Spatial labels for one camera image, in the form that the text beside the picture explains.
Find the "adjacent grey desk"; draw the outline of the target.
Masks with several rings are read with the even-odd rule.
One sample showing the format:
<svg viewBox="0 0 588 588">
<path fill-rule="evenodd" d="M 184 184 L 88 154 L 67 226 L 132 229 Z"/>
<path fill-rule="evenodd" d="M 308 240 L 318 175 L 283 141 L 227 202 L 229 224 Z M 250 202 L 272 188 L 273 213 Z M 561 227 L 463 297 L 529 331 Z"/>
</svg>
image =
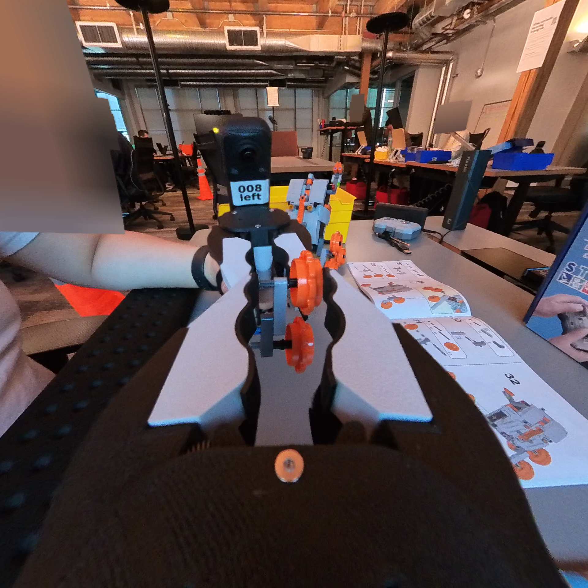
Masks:
<svg viewBox="0 0 588 588">
<path fill-rule="evenodd" d="M 533 295 L 537 293 L 539 281 L 530 283 L 527 279 L 523 279 L 523 270 L 517 270 L 513 261 L 506 263 L 506 257 L 512 258 L 514 255 L 519 255 L 527 258 L 531 268 L 548 268 L 555 260 L 554 254 L 474 224 L 468 224 L 462 231 L 448 234 L 443 245 Z"/>
</svg>

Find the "paper notice on wooden post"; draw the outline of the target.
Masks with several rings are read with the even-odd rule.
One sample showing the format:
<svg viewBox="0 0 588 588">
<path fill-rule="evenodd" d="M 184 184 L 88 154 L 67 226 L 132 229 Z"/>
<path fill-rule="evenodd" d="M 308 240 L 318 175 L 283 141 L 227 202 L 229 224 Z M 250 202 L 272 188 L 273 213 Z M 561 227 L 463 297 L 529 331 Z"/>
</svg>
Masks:
<svg viewBox="0 0 588 588">
<path fill-rule="evenodd" d="M 542 67 L 565 1 L 557 1 L 533 15 L 517 73 Z"/>
</svg>

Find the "black slim computer tower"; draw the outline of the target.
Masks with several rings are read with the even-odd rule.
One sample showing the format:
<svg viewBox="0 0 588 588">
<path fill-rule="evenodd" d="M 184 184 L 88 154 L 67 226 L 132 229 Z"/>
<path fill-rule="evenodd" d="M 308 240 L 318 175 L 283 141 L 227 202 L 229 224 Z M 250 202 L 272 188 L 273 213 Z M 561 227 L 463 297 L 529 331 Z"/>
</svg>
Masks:
<svg viewBox="0 0 588 588">
<path fill-rule="evenodd" d="M 443 218 L 443 228 L 450 231 L 466 228 L 491 156 L 490 150 L 463 152 Z"/>
</svg>

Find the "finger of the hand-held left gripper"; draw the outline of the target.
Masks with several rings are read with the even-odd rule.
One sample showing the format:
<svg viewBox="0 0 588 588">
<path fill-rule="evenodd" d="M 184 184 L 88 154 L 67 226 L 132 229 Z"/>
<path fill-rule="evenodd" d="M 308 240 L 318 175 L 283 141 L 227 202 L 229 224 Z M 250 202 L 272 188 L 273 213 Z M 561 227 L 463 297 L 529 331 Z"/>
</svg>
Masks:
<svg viewBox="0 0 588 588">
<path fill-rule="evenodd" d="M 305 245 L 300 236 L 294 232 L 281 233 L 276 237 L 276 246 L 287 253 L 287 264 L 291 264 L 294 259 L 299 258 L 303 251 L 312 250 L 312 244 Z"/>
<path fill-rule="evenodd" d="M 222 241 L 221 292 L 225 294 L 234 286 L 243 289 L 251 280 L 251 264 L 246 254 L 251 249 L 250 241 L 242 238 L 224 238 Z"/>
</svg>

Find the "orange wheel grey beam assembly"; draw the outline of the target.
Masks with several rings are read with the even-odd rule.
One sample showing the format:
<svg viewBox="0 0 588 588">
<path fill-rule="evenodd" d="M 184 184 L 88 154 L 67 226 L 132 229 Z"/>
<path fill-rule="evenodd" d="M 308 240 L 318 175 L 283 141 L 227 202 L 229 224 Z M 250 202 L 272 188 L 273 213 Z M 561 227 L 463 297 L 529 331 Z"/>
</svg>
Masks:
<svg viewBox="0 0 588 588">
<path fill-rule="evenodd" d="M 258 273 L 259 342 L 262 357 L 274 350 L 285 350 L 286 362 L 303 373 L 313 362 L 313 329 L 305 320 L 322 300 L 323 273 L 320 261 L 309 251 L 302 251 L 290 266 L 289 277 L 275 276 L 270 247 L 254 248 Z"/>
</svg>

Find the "red bags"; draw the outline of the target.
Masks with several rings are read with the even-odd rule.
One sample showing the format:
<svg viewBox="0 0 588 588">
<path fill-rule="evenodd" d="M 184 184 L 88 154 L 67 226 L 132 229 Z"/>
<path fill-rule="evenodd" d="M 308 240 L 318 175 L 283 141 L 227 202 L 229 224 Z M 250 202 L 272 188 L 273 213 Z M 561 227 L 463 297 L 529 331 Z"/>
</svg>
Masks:
<svg viewBox="0 0 588 588">
<path fill-rule="evenodd" d="M 344 190 L 356 197 L 357 200 L 366 198 L 366 182 L 362 180 L 349 180 Z M 409 192 L 407 189 L 398 187 L 381 186 L 378 187 L 375 198 L 378 203 L 408 205 Z"/>
</svg>

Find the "blue robot kit box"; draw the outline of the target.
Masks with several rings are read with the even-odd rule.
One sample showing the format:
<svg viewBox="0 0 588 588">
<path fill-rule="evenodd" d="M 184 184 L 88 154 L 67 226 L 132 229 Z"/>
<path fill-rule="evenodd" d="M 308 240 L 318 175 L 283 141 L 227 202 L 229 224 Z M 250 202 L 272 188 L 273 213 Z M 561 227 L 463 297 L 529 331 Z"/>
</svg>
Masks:
<svg viewBox="0 0 588 588">
<path fill-rule="evenodd" d="M 587 215 L 555 260 L 525 316 L 527 327 L 587 367 Z"/>
</svg>

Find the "person's left forearm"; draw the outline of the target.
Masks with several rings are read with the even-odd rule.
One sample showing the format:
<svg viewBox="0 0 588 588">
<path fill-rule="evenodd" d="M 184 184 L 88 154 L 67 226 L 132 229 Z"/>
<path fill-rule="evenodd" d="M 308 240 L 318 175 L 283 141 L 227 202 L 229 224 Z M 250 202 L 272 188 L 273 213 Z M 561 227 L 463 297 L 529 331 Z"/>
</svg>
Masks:
<svg viewBox="0 0 588 588">
<path fill-rule="evenodd" d="M 136 232 L 51 238 L 60 281 L 111 290 L 196 287 L 194 247 Z"/>
</svg>

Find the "blue storage bin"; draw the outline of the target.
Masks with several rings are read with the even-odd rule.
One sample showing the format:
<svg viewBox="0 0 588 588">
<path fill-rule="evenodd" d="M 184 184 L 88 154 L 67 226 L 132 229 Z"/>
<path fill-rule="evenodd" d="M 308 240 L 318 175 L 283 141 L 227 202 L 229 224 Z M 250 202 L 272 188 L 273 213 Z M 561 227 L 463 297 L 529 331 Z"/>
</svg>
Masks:
<svg viewBox="0 0 588 588">
<path fill-rule="evenodd" d="M 404 157 L 405 162 L 446 164 L 452 158 L 452 151 L 409 147 L 401 150 L 401 155 Z"/>
<path fill-rule="evenodd" d="M 489 151 L 493 156 L 493 169 L 505 171 L 541 171 L 553 161 L 554 153 L 543 151 L 544 141 L 537 144 L 530 152 L 523 149 L 533 145 L 530 138 L 512 138 L 506 142 L 492 146 Z"/>
</svg>

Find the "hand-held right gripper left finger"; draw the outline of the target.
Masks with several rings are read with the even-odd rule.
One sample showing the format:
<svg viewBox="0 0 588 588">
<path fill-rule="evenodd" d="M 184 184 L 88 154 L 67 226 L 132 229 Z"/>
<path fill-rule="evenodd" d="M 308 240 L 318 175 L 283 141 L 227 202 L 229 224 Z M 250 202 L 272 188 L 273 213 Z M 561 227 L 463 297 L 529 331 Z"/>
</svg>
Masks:
<svg viewBox="0 0 588 588">
<path fill-rule="evenodd" d="M 258 299 L 253 273 L 191 323 L 148 419 L 151 427 L 196 423 L 211 433 L 233 423 L 254 444 L 261 387 L 249 341 Z"/>
</svg>

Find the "grey orange toy robot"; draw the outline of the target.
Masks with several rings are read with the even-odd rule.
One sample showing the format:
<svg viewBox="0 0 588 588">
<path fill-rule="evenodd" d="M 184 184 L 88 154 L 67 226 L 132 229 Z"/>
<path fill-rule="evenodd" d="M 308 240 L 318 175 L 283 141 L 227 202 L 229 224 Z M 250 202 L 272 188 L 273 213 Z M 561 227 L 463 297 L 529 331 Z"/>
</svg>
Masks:
<svg viewBox="0 0 588 588">
<path fill-rule="evenodd" d="M 293 179 L 287 195 L 290 218 L 296 218 L 307 229 L 311 236 L 312 251 L 319 256 L 321 265 L 329 269 L 338 269 L 346 261 L 341 232 L 333 232 L 328 238 L 329 247 L 325 248 L 325 229 L 331 216 L 329 199 L 339 187 L 342 171 L 342 164 L 338 162 L 330 180 L 315 179 L 312 173 L 305 180 Z"/>
</svg>

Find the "open white instruction booklet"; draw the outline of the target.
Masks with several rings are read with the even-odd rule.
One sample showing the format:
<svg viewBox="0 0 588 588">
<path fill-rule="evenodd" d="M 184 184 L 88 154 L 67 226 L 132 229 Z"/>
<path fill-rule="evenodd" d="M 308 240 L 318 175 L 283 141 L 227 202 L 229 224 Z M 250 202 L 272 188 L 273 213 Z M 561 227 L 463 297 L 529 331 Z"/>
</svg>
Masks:
<svg viewBox="0 0 588 588">
<path fill-rule="evenodd" d="M 524 488 L 587 484 L 587 419 L 542 380 L 467 299 L 411 261 L 352 262 L 364 294 L 457 381 Z"/>
</svg>

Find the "person's left hand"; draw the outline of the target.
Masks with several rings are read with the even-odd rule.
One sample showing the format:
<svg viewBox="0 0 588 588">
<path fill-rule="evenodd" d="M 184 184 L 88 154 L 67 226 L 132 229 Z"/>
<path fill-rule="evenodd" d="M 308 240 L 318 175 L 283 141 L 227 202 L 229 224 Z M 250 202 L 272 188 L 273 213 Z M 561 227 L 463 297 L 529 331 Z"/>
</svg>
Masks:
<svg viewBox="0 0 588 588">
<path fill-rule="evenodd" d="M 222 278 L 220 265 L 212 257 L 210 252 L 207 252 L 206 256 L 203 258 L 202 275 L 204 282 L 201 286 L 201 289 L 211 291 L 215 286 L 216 290 L 221 295 L 225 294 L 228 291 L 228 287 L 226 286 Z"/>
</svg>

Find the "grey toy remote controller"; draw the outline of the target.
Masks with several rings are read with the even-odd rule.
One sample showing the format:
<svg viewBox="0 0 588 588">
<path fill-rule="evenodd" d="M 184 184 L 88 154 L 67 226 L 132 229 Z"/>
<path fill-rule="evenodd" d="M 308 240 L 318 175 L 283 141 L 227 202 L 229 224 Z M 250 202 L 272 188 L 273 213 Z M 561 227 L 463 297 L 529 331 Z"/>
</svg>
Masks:
<svg viewBox="0 0 588 588">
<path fill-rule="evenodd" d="M 409 241 L 417 238 L 422 230 L 420 224 L 393 217 L 381 217 L 373 221 L 373 232 L 377 235 Z"/>
</svg>

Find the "orange traffic cone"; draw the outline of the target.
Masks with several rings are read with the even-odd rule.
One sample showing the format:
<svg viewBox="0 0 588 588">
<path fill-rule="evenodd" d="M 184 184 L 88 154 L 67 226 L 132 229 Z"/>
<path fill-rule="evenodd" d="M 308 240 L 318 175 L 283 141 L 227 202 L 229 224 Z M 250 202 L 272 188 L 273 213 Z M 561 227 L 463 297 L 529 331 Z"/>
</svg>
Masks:
<svg viewBox="0 0 588 588">
<path fill-rule="evenodd" d="M 213 200 L 213 192 L 211 191 L 209 180 L 206 177 L 206 173 L 202 165 L 202 160 L 199 155 L 196 157 L 196 167 L 199 186 L 199 194 L 197 196 L 197 199 L 200 201 L 211 201 Z"/>
</svg>

